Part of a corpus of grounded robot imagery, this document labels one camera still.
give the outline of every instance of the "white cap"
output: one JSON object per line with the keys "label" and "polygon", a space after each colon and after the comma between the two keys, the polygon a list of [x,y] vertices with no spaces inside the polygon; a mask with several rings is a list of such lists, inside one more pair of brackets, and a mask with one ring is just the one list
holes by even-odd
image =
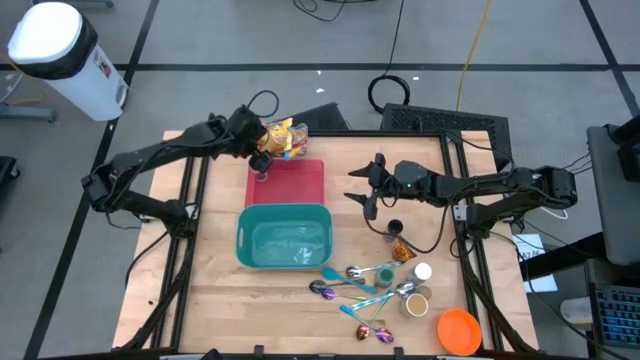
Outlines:
{"label": "white cap", "polygon": [[419,263],[413,268],[413,273],[420,280],[429,280],[432,274],[431,266],[427,263]]}
{"label": "white cap", "polygon": [[66,55],[82,29],[82,15],[73,6],[44,2],[22,17],[9,41],[9,57],[16,64],[48,63]]}

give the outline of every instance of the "white paper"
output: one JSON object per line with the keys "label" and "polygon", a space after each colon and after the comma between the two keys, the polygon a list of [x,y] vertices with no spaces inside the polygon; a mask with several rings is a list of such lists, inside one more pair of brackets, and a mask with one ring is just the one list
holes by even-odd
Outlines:
{"label": "white paper", "polygon": [[[520,241],[520,239],[518,238],[522,238],[522,240],[536,247]],[[540,235],[538,234],[519,234],[518,236],[514,235],[513,241],[515,241],[516,245],[518,246],[518,251],[520,251],[520,254],[525,259],[544,254],[544,250],[538,249],[542,247],[542,240],[540,240]],[[558,286],[556,285],[556,280],[553,278],[553,275],[547,275],[535,280],[531,280],[531,284],[533,285],[533,288],[536,290],[536,292],[558,291]],[[531,292],[528,281],[524,282],[524,289],[527,291],[527,293]]]}

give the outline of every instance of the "orange plastic lid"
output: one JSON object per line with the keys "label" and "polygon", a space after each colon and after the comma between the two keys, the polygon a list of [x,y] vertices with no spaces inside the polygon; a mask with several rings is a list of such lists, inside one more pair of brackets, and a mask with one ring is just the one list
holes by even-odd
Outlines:
{"label": "orange plastic lid", "polygon": [[440,343],[453,355],[469,356],[478,350],[482,342],[480,324],[468,312],[452,309],[438,321]]}

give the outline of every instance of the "wooden tabletop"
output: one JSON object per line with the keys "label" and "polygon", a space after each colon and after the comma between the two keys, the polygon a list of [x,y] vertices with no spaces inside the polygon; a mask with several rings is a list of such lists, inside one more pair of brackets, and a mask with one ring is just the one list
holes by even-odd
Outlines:
{"label": "wooden tabletop", "polygon": [[[167,132],[165,139],[179,134]],[[486,132],[465,132],[463,136],[477,145],[490,146]],[[453,146],[450,149],[455,159]],[[353,264],[366,267],[392,261],[388,243],[366,227],[362,207],[343,195],[343,192],[370,192],[366,179],[350,177],[347,173],[367,165],[376,152],[385,154],[390,170],[400,160],[411,160],[444,174],[438,139],[311,138],[307,157],[324,161],[325,204],[333,217],[334,250],[328,265],[340,271]],[[465,144],[465,153],[471,175],[496,171],[490,152]],[[179,161],[157,169],[150,195],[163,200],[177,198],[184,164]],[[409,319],[400,311],[400,299],[392,298],[377,319],[379,325],[393,333],[394,344],[385,345],[374,337],[358,341],[355,338],[358,323],[338,310],[340,304],[351,300],[328,301],[308,290],[310,281],[322,278],[319,271],[256,271],[238,262],[235,235],[238,217],[244,209],[248,164],[246,160],[221,156],[210,163],[208,171],[181,352],[202,353],[216,348],[224,353],[251,353],[254,345],[260,344],[272,354],[391,354],[392,346],[402,346],[405,353],[412,355],[446,353],[438,342],[437,321],[448,309],[466,309],[460,263],[449,254],[449,244],[455,237],[450,212],[438,248],[394,271],[395,287],[416,263],[431,265],[433,276],[427,285],[433,296],[427,315]],[[193,178],[191,194],[195,192],[197,176]],[[487,196],[476,201],[491,203],[497,199],[497,196]],[[401,200],[392,209],[380,206],[378,219],[372,224],[384,229],[390,219],[400,219],[404,223],[403,235],[426,249],[436,239],[442,211],[424,203]],[[493,230],[511,237],[510,228],[505,224],[497,224]],[[144,225],[136,252],[163,231],[159,222]],[[157,303],[168,243],[165,241],[144,257],[131,273],[114,346],[128,341]],[[495,237],[485,240],[484,246],[496,304],[524,340],[537,347],[513,245]],[[365,274],[367,283],[372,284],[371,274]],[[340,292],[364,295],[352,287],[340,288]],[[485,346],[491,348],[486,313],[479,300],[478,306]],[[371,306],[360,310],[359,315],[368,318],[374,310],[375,306]],[[165,325],[162,344],[169,342],[173,308],[167,314],[169,325]]]}

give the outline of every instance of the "white trash can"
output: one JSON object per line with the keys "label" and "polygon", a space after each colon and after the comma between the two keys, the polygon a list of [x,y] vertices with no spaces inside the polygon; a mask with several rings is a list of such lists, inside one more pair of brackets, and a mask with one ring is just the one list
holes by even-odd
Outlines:
{"label": "white trash can", "polygon": [[45,2],[27,11],[8,53],[25,74],[43,79],[96,121],[122,114],[129,90],[98,46],[98,34],[71,5]]}

